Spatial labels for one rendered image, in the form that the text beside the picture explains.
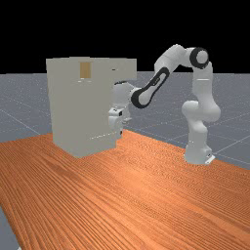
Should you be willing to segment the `pale cabinet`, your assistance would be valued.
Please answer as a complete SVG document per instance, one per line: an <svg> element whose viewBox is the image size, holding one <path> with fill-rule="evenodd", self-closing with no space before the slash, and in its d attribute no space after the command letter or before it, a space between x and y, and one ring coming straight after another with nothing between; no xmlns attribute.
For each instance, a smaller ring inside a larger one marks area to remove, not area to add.
<svg viewBox="0 0 250 250"><path fill-rule="evenodd" d="M47 60L53 143L75 157L115 147L108 125L114 67L111 60Z"/></svg>

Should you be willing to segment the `pale cabinet drawer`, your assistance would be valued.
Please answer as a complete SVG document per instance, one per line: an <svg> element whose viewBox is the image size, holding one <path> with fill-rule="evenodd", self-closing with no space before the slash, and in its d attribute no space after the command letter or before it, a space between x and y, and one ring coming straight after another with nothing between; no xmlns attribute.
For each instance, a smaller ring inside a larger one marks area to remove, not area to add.
<svg viewBox="0 0 250 250"><path fill-rule="evenodd" d="M137 78L136 59L112 59L110 63L111 78L117 82Z"/></svg>

